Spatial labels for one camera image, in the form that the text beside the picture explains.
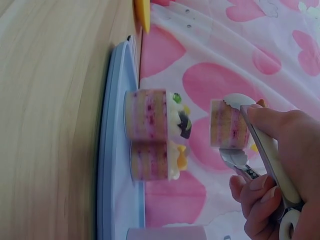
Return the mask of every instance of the tongs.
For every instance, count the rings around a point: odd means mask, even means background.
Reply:
[[[281,190],[281,204],[274,212],[273,217],[280,223],[279,240],[290,240],[291,228],[293,227],[293,231],[296,229],[304,203],[282,167],[279,159],[278,142],[250,123],[247,109],[250,105],[255,104],[253,99],[240,93],[232,93],[225,96],[223,100],[232,108],[238,109],[242,114],[268,175],[274,179]],[[247,164],[248,156],[243,150],[219,149],[219,152],[225,164],[247,181],[260,176]]]

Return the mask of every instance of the cake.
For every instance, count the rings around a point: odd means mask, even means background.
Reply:
[[[136,181],[177,180],[187,169],[185,146],[172,141],[133,142],[130,161],[131,176]]]
[[[169,134],[188,139],[192,124],[189,108],[179,103],[178,93],[165,89],[126,92],[124,125],[128,139],[140,142],[165,142]]]
[[[257,104],[266,107],[263,99]],[[210,145],[221,149],[254,147],[254,141],[240,111],[223,100],[211,100]]]

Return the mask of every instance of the wooden table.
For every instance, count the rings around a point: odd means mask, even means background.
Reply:
[[[137,29],[131,0],[0,0],[1,240],[94,238],[106,69]]]

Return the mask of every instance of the blue tray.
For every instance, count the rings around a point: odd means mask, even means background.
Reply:
[[[132,182],[124,126],[126,91],[136,91],[129,42],[111,54],[102,110],[97,170],[97,239],[125,240],[129,228],[145,227],[144,184]]]

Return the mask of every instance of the berry cream layer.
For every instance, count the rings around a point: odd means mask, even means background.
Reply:
[[[223,100],[211,100],[210,145],[222,149],[247,149],[254,143],[240,111]]]
[[[127,92],[124,100],[125,131],[133,141],[166,141],[167,94],[163,89]]]
[[[173,142],[131,145],[131,175],[136,181],[176,180],[187,169],[186,147]]]

